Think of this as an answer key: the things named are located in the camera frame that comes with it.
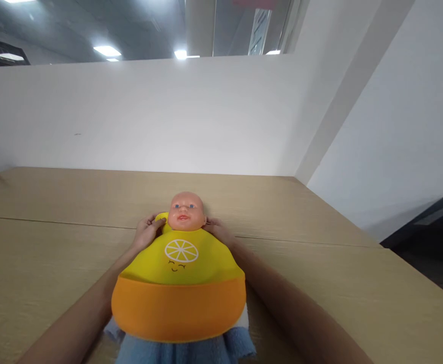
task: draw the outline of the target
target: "yellow bib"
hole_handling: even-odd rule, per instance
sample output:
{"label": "yellow bib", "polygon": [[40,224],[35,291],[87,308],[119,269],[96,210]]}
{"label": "yellow bib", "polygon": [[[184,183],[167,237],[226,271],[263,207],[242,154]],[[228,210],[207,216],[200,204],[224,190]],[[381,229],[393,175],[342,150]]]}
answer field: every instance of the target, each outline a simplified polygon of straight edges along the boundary
{"label": "yellow bib", "polygon": [[112,313],[133,336],[190,342],[229,330],[245,300],[245,275],[224,244],[203,229],[174,231],[166,224],[119,275]]}

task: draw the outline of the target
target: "lemon slice print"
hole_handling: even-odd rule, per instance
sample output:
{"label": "lemon slice print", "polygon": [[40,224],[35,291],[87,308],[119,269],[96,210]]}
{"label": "lemon slice print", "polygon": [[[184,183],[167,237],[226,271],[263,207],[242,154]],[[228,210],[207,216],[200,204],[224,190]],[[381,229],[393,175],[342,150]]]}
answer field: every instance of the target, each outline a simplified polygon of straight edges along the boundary
{"label": "lemon slice print", "polygon": [[176,239],[167,243],[164,253],[169,259],[189,263],[198,259],[198,249],[189,241]]}

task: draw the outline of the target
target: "human arm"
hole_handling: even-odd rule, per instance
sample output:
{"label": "human arm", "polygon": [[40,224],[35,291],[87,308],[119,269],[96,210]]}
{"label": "human arm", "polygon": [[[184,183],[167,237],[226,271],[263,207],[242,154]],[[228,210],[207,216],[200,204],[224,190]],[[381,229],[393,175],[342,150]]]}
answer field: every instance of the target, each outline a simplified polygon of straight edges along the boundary
{"label": "human arm", "polygon": [[166,219],[153,214],[142,219],[129,249],[60,316],[19,359],[18,364],[81,363],[88,349],[112,315],[110,301],[118,275],[154,238]]}
{"label": "human arm", "polygon": [[351,336],[317,303],[264,263],[218,219],[204,229],[231,251],[245,278],[279,325],[296,344],[305,362],[371,364]]}

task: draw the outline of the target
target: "dark floor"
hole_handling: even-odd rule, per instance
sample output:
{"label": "dark floor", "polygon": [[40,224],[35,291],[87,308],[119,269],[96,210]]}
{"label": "dark floor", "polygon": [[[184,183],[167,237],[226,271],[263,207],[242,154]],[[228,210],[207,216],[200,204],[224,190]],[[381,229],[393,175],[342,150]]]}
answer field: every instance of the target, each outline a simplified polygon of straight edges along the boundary
{"label": "dark floor", "polygon": [[443,231],[422,231],[392,249],[443,289]]}

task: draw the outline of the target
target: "human hand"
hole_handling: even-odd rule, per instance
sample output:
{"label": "human hand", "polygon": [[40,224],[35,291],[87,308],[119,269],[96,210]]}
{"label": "human hand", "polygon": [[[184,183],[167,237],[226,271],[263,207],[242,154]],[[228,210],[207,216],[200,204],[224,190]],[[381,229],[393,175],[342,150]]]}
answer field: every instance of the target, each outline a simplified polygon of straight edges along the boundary
{"label": "human hand", "polygon": [[157,215],[158,213],[155,213],[145,217],[137,224],[136,236],[130,246],[135,254],[139,254],[151,245],[159,229],[166,223],[165,218],[155,221]]}
{"label": "human hand", "polygon": [[229,249],[232,249],[237,244],[237,238],[232,234],[230,230],[223,224],[220,219],[207,217],[206,224],[203,229],[212,234],[215,238],[220,240]]}

